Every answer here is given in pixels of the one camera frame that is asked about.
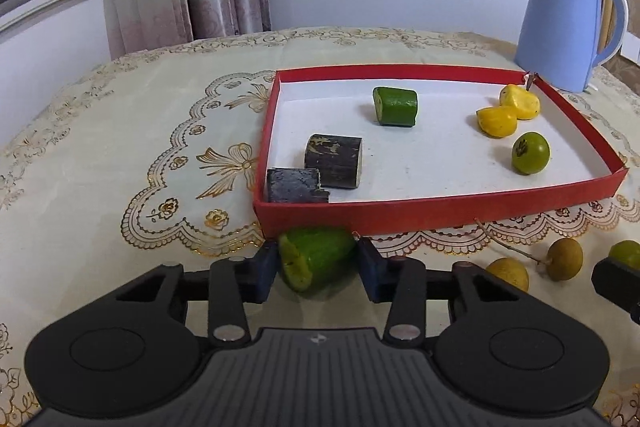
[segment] green cucumber chunk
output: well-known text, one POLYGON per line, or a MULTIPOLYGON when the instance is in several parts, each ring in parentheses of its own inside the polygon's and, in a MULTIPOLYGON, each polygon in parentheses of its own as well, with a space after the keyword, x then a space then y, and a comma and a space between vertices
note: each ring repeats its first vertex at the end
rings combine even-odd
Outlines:
POLYGON ((376 87, 373 103, 380 125, 413 127, 418 114, 418 95, 414 90, 399 87, 376 87))
POLYGON ((334 227, 292 229, 278 238, 284 279, 297 292, 338 279, 354 254, 351 232, 334 227))

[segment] green lime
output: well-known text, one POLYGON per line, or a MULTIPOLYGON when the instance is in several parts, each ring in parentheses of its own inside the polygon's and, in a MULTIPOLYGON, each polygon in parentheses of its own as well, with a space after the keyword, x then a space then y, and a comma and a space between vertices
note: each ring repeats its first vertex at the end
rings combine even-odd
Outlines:
POLYGON ((511 163, 522 174, 536 174, 549 163, 551 151, 542 134, 526 132, 513 144, 511 163))
POLYGON ((635 270, 640 270, 640 244, 631 239, 620 241, 611 247, 609 257, 613 257, 635 270))
POLYGON ((334 227, 292 229, 278 238, 284 278, 298 292, 338 279, 354 253, 351 232, 334 227))

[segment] brand logo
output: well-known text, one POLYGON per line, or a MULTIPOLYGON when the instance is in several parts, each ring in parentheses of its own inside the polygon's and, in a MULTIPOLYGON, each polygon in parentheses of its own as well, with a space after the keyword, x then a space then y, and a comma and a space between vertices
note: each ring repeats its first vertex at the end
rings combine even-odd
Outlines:
POLYGON ((324 344, 328 338, 324 336, 322 333, 316 333, 314 336, 309 337, 309 340, 319 346, 320 344, 324 344))

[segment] blue electric kettle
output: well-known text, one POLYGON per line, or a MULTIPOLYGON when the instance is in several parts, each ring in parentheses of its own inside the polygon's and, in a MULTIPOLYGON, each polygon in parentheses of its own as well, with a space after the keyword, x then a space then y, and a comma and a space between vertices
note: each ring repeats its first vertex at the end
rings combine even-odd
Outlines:
POLYGON ((583 91, 591 69, 609 60, 622 45, 629 19, 626 0, 613 0, 616 27, 598 53, 602 0, 529 0, 515 62, 567 91, 583 91))

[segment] green fruit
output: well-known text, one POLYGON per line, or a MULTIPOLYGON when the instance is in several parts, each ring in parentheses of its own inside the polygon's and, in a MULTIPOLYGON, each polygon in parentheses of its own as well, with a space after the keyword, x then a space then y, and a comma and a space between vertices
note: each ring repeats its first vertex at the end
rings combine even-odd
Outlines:
POLYGON ((351 232, 332 227, 292 229, 278 238, 284 278, 298 292, 338 279, 354 253, 351 232))
POLYGON ((611 247, 609 257, 613 257, 634 270, 640 270, 640 244, 631 239, 620 241, 611 247))
POLYGON ((503 257, 486 267, 487 272, 526 292, 529 290, 529 273, 524 264, 512 257, 503 257))
POLYGON ((578 275, 583 258, 582 247, 575 239, 558 239, 546 253, 546 274, 552 281, 568 281, 578 275))
POLYGON ((418 114, 418 95, 411 89, 376 87, 373 103, 380 125, 413 127, 418 114))
POLYGON ((551 151, 542 134, 526 132, 513 144, 511 163, 522 174, 536 174, 549 162, 551 151))

